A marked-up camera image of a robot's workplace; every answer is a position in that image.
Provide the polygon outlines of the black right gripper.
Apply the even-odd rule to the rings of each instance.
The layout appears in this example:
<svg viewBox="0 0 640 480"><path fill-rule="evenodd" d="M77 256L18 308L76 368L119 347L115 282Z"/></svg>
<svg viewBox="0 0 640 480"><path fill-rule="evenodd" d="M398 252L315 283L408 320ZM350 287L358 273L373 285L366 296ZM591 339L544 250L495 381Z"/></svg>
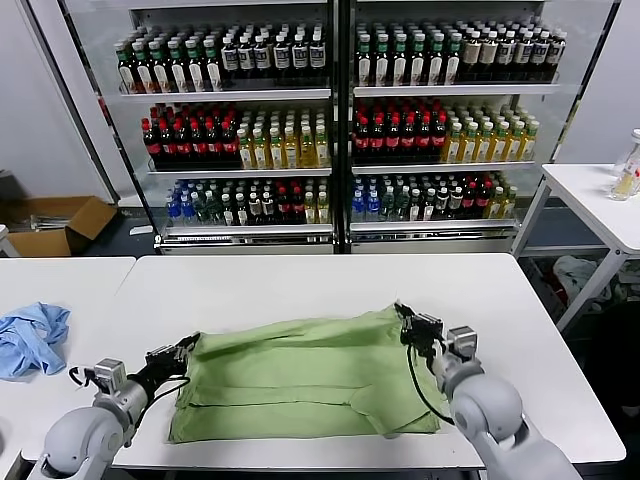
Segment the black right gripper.
<svg viewBox="0 0 640 480"><path fill-rule="evenodd" d="M443 342L443 322L430 314L416 312L400 301L394 303L395 312L401 322L400 342L413 348L427 359L436 356L436 345Z"/></svg>

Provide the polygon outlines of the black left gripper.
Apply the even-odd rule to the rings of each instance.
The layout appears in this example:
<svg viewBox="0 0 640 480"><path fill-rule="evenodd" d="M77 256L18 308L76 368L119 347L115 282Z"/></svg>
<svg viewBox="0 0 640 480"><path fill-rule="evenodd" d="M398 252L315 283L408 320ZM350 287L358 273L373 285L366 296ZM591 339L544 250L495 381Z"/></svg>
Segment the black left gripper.
<svg viewBox="0 0 640 480"><path fill-rule="evenodd" d="M147 396L156 391L174 376L187 372L189 355L195 348L200 333L183 337L174 345L164 345L146 353L146 365L137 373L127 375L127 379L140 385Z"/></svg>

